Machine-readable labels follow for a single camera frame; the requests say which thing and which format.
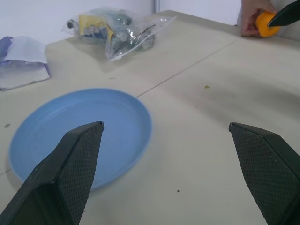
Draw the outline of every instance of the clear plastic bag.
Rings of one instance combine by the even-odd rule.
[[[139,17],[125,10],[97,8],[67,21],[64,31],[90,43],[105,43],[109,61],[119,60],[135,50],[154,46],[156,34],[175,17]]]

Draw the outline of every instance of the orange ball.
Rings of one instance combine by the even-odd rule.
[[[263,12],[256,19],[255,25],[258,29],[259,34],[263,38],[270,37],[280,30],[280,27],[268,27],[268,23],[274,16],[274,13]]]

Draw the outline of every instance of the blue plate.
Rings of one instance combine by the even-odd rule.
[[[142,156],[152,133],[151,117],[135,97],[110,89],[76,91],[33,112],[18,128],[9,152],[12,170],[25,181],[63,135],[77,126],[103,121],[92,190],[128,171]]]

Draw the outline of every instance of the table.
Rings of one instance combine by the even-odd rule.
[[[228,126],[262,127],[300,153],[300,44],[240,38],[237,27],[162,14],[178,18],[151,50],[108,62],[76,38],[59,41],[46,48],[50,80],[0,92],[0,211],[21,185],[7,158],[22,121],[62,94],[113,88],[147,106],[154,134],[133,169],[90,194],[82,225],[266,224]]]

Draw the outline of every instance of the plate rim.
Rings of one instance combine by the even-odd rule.
[[[95,91],[95,90],[102,90],[102,91],[113,91],[113,92],[118,92],[119,94],[122,94],[122,95],[125,95],[129,98],[133,98],[134,100],[136,100],[141,106],[142,108],[145,110],[146,112],[146,115],[148,117],[148,122],[149,122],[149,129],[150,129],[150,134],[148,136],[148,139],[147,141],[145,142],[145,145],[143,147],[143,149],[140,151],[138,157],[129,165],[126,167],[126,169],[122,170],[120,173],[116,174],[115,176],[111,177],[110,179],[107,179],[105,180],[104,182],[102,183],[99,183],[99,184],[92,184],[91,186],[91,191],[95,190],[95,189],[99,189],[101,187],[104,187],[110,183],[112,183],[113,181],[115,181],[116,179],[120,178],[122,175],[126,174],[140,159],[141,157],[144,155],[145,151],[148,149],[149,147],[149,144],[151,142],[151,139],[152,139],[152,136],[153,136],[153,119],[151,117],[151,114],[148,110],[148,108],[146,107],[146,105],[140,101],[138,99],[138,97],[135,97],[131,94],[128,94],[124,91],[121,91],[121,90],[116,90],[116,89],[111,89],[111,88],[91,88],[91,89],[81,89],[81,90],[75,90],[75,91],[72,91],[72,92],[68,92],[68,93],[65,93],[65,94],[62,94],[58,97],[55,97],[53,99],[51,99],[50,101],[42,104],[40,107],[38,107],[36,110],[32,111],[24,120],[23,122],[19,125],[19,127],[16,129],[13,137],[12,137],[12,140],[10,142],[10,145],[9,145],[9,149],[8,149],[8,162],[9,162],[9,166],[10,166],[10,169],[12,170],[13,174],[16,176],[17,179],[19,179],[22,183],[25,182],[25,180],[23,178],[21,178],[21,176],[19,176],[19,174],[16,172],[13,164],[12,164],[12,155],[11,155],[11,152],[12,152],[12,145],[14,143],[14,140],[16,139],[16,136],[18,135],[18,132],[20,132],[22,126],[24,125],[25,122],[27,122],[31,117],[34,116],[35,113],[37,113],[39,110],[41,110],[43,107],[45,107],[45,105],[48,105],[48,104],[51,104],[55,101],[57,101],[58,99],[60,98],[66,98],[67,96],[69,95],[72,95],[72,94],[75,94],[75,93],[78,93],[78,92],[85,92],[85,91]]]

